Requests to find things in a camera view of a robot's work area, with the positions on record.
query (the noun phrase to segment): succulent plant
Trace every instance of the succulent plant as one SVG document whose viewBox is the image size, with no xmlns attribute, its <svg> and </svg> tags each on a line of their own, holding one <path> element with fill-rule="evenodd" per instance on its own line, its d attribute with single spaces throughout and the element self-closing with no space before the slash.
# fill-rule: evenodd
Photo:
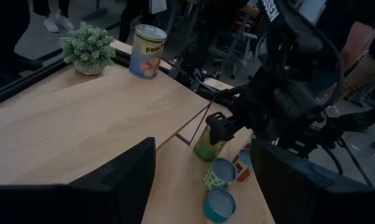
<svg viewBox="0 0 375 224">
<path fill-rule="evenodd" d="M 82 22 L 81 28 L 68 34 L 69 37 L 59 40 L 66 63 L 76 62 L 82 66 L 107 66 L 113 63 L 111 58 L 115 57 L 115 49 L 110 46 L 113 38 L 108 36 L 106 30 Z"/>
</svg>

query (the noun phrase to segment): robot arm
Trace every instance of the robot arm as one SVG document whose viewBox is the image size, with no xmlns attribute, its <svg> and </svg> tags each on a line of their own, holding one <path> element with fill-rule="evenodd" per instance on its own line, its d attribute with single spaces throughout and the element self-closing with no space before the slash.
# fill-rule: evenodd
<svg viewBox="0 0 375 224">
<path fill-rule="evenodd" d="M 266 36 L 268 54 L 265 62 L 240 96 L 229 107 L 232 117 L 213 114 L 206 120 L 211 126 L 211 143 L 229 141 L 242 127 L 254 130 L 256 136 L 272 141 L 295 136 L 314 121 L 321 121 L 323 111 L 338 93 L 343 78 L 327 103 L 321 105 L 307 88 L 325 47 L 339 53 L 332 43 L 306 20 L 288 0 L 260 0 L 269 28 Z M 226 97 L 222 92 L 215 97 Z"/>
</svg>

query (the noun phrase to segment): red can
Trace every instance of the red can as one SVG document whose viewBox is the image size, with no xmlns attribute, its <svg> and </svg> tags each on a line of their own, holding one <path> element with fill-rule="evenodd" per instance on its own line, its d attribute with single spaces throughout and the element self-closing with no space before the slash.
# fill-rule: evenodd
<svg viewBox="0 0 375 224">
<path fill-rule="evenodd" d="M 252 172 L 254 171 L 250 153 L 249 148 L 243 148 L 238 152 L 232 161 L 237 168 L 237 180 L 240 182 L 247 181 L 252 176 Z"/>
<path fill-rule="evenodd" d="M 245 144 L 245 146 L 243 147 L 243 149 L 250 149 L 251 148 L 251 141 L 247 142 L 247 144 Z"/>
</svg>

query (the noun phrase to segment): black cable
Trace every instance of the black cable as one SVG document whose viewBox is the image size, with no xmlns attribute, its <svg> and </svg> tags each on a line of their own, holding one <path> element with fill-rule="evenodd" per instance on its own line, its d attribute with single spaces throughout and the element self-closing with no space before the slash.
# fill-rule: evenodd
<svg viewBox="0 0 375 224">
<path fill-rule="evenodd" d="M 278 73 L 278 76 L 279 77 L 283 77 L 284 76 L 284 71 L 285 71 L 285 64 L 287 63 L 287 54 L 288 54 L 288 51 L 289 51 L 289 48 L 290 48 L 290 44 L 288 44 L 288 46 L 286 46 L 287 44 L 284 44 L 283 45 L 283 54 L 282 54 L 282 61 L 281 61 L 281 67 L 280 67 L 280 70 Z"/>
<path fill-rule="evenodd" d="M 342 83 L 343 83 L 343 79 L 344 79 L 343 75 L 345 74 L 345 70 L 344 70 L 344 65 L 343 65 L 342 59 L 340 57 L 340 53 L 339 53 L 338 49 L 336 49 L 336 47 L 329 40 L 329 38 L 327 36 L 325 36 L 320 30 L 318 30 L 303 15 L 301 15 L 301 13 L 298 12 L 298 10 L 296 10 L 296 8 L 294 8 L 294 6 L 290 3 L 290 1 L 285 1 L 285 2 L 287 3 L 288 7 L 295 12 L 295 14 L 299 17 L 299 19 L 301 19 L 302 22 L 306 26 L 308 26 L 309 28 L 311 28 L 311 30 L 313 30 L 314 33 L 316 33 L 316 35 L 319 36 L 321 38 L 321 40 L 323 42 L 325 42 L 331 48 L 331 50 L 335 54 L 336 62 L 338 64 L 338 73 L 339 73 L 338 74 L 338 81 L 336 83 L 336 87 L 335 87 L 334 92 L 332 93 L 331 97 L 323 104 L 323 106 L 321 108 L 321 111 L 323 111 L 323 110 L 325 110 L 328 106 L 330 106 L 334 102 L 334 100 L 336 99 L 336 97 L 341 92 Z"/>
<path fill-rule="evenodd" d="M 325 152 L 331 157 L 331 159 L 334 161 L 335 165 L 336 165 L 336 168 L 338 169 L 338 173 L 340 175 L 343 175 L 343 169 L 342 169 L 342 166 L 341 164 L 339 163 L 339 160 L 336 158 L 336 156 L 334 155 L 334 153 L 331 152 L 331 150 L 327 147 L 324 147 L 323 146 L 323 149 L 325 150 Z"/>
<path fill-rule="evenodd" d="M 343 147 L 344 149 L 346 149 L 346 151 L 348 152 L 351 160 L 353 161 L 353 163 L 355 164 L 355 166 L 357 167 L 357 169 L 359 170 L 360 174 L 363 176 L 364 180 L 366 181 L 366 183 L 370 186 L 370 187 L 374 187 L 373 183 L 370 181 L 370 179 L 368 178 L 367 174 L 364 172 L 363 168 L 360 166 L 360 163 L 359 161 L 357 161 L 357 159 L 355 158 L 355 156 L 353 155 L 353 153 L 350 151 L 350 148 L 348 147 L 347 143 L 345 142 L 345 140 L 343 140 L 343 138 L 340 139 L 341 141 L 341 144 L 338 143 L 341 147 Z"/>
</svg>

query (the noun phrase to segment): white pot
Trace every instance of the white pot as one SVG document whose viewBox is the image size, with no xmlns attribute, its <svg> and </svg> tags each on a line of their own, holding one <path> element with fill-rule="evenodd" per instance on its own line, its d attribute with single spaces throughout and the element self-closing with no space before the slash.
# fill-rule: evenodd
<svg viewBox="0 0 375 224">
<path fill-rule="evenodd" d="M 100 73 L 103 72 L 104 68 L 106 68 L 106 66 L 95 65 L 95 64 L 84 66 L 84 65 L 80 65 L 78 62 L 74 62 L 74 67 L 77 71 L 85 75 L 99 75 Z"/>
</svg>

